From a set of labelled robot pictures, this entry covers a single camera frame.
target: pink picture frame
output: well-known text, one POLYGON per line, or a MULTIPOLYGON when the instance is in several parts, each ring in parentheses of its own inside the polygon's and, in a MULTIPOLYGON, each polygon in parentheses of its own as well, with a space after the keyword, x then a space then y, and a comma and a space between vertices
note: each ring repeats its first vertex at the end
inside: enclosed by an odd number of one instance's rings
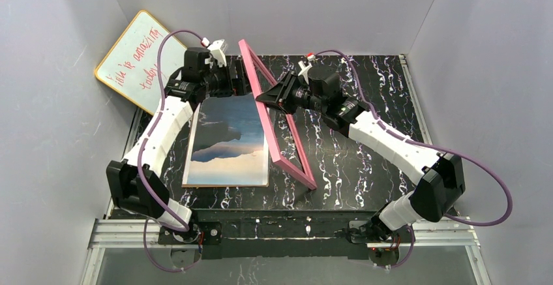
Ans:
MULTIPOLYGON (((240 46, 240 52, 242 53, 242 58, 244 61, 244 66, 246 68, 246 74, 250 80, 250 85, 252 86, 252 92, 254 98, 259 96, 262 93, 261 84, 256 73, 256 68, 260 70, 265 79, 269 81, 271 86, 276 85, 278 82, 275 77, 271 74, 269 69, 261 62, 258 56, 252 51, 252 48, 248 45, 246 40, 240 40, 238 42, 240 46)), ((288 172, 293 178, 302 182, 307 188, 314 190, 317 189, 317 183, 315 178, 313 178, 313 173, 307 161, 307 156, 301 144, 301 139, 299 138, 299 133, 293 121, 293 116, 291 114, 286 115, 286 121, 288 122, 288 127, 292 133, 292 138, 296 144, 296 151, 299 157, 299 161, 303 167, 303 171, 300 170, 297 166, 292 164, 287 158, 285 158, 280 152, 280 147, 278 146, 277 135, 273 129, 273 124, 271 118, 269 117, 269 111, 264 103, 256 101, 256 107, 260 116, 261 124, 263 127, 263 132, 265 133, 265 138, 267 139, 267 144, 269 146, 269 154, 271 154, 271 160, 278 167, 282 168, 284 171, 288 172)))

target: red handwritten text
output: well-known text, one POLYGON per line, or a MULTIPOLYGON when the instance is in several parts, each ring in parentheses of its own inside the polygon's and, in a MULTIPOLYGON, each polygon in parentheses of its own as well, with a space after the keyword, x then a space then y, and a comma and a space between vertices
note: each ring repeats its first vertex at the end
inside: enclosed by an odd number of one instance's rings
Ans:
POLYGON ((107 79, 114 81, 115 83, 117 83, 119 86, 122 87, 123 84, 125 83, 125 76, 127 74, 123 71, 119 71, 116 74, 117 76, 115 77, 115 79, 113 79, 112 76, 108 76, 107 79))
POLYGON ((144 72, 146 73, 146 80, 142 83, 140 83, 140 86, 142 86, 142 89, 150 89, 152 88, 152 82, 154 80, 154 78, 157 77, 157 64, 154 64, 154 67, 147 70, 147 69, 144 69, 144 72))
POLYGON ((155 40, 161 37, 161 33, 157 29, 154 29, 153 27, 150 29, 150 33, 148 35, 144 35, 144 38, 142 39, 142 42, 138 47, 136 47, 134 51, 134 55, 132 55, 135 60, 140 61, 142 58, 144 58, 144 53, 146 49, 150 48, 155 40))
POLYGON ((125 68, 127 68, 127 69, 129 69, 129 70, 132 70, 133 68, 135 68, 135 66, 132 65, 132 64, 131 64, 130 62, 128 62, 128 61, 125 61, 124 64, 119 63, 118 65, 119 65, 120 67, 125 67, 125 68))

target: painting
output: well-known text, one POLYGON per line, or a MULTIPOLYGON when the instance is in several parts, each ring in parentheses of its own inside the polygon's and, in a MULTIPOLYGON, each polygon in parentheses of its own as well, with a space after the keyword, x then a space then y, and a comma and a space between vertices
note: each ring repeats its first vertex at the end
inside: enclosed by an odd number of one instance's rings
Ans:
POLYGON ((268 185, 269 150, 252 94, 204 100, 190 128, 183 187, 268 185))

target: whiteboard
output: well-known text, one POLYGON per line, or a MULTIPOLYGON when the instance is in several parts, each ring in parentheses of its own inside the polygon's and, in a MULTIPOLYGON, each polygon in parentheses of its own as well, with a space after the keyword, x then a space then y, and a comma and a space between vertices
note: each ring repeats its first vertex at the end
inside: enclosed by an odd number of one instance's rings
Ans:
MULTIPOLYGON (((96 78, 150 114, 157 109, 161 92, 157 77, 157 52, 169 31, 147 11, 134 17, 115 45, 95 69, 96 78)), ((163 86, 183 66, 185 45, 171 37, 163 46, 163 86)))

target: whiteboard wooden frame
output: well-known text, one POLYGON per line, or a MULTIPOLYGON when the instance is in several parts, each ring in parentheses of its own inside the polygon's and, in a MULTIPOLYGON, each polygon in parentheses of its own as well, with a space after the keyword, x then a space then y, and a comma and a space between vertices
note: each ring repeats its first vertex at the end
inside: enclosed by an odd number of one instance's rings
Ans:
MULTIPOLYGON (((130 23, 128 24, 127 28, 125 28, 125 30, 123 31, 123 33, 121 34, 121 36, 119 36, 119 38, 117 39, 117 41, 115 42, 115 44, 113 44, 113 46, 111 47, 111 49, 108 51, 108 53, 104 56, 104 58, 102 59, 102 61, 100 61, 100 64, 98 64, 98 66, 94 69, 94 76, 95 78, 102 82, 103 84, 105 84, 106 86, 108 86, 109 88, 113 89, 114 91, 116 91, 117 93, 119 93, 121 96, 129 99, 129 101, 131 101, 133 104, 137 105, 139 108, 141 108, 142 110, 146 111, 147 113, 150 113, 151 115, 153 115, 152 112, 148 111, 147 108, 145 108, 144 106, 140 105, 140 103, 136 102, 134 99, 130 98, 129 96, 127 96, 126 94, 124 94, 123 92, 121 92, 120 90, 118 90, 117 87, 113 86, 111 83, 109 82, 106 82, 104 79, 102 79, 101 77, 98 76, 98 71, 100 70, 100 68, 102 67, 102 65, 104 64, 104 62, 106 61, 106 59, 110 56, 110 54, 112 53, 112 51, 115 49, 115 47, 117 47, 118 43, 121 41, 121 39, 124 37, 124 35, 127 33, 128 29, 130 29, 132 27, 132 24, 136 21, 136 19, 141 15, 141 14, 147 14, 150 18, 152 18, 152 20, 154 20, 157 24, 159 24, 159 26, 161 26, 161 28, 163 28, 166 32, 166 34, 169 34, 170 32, 167 30, 167 28, 165 28, 156 18, 154 18, 148 11, 146 10, 140 10, 135 16, 134 18, 132 19, 132 21, 130 21, 130 23)), ((176 39, 176 41, 178 41, 179 44, 181 44, 185 49, 187 48, 180 40, 176 39)))

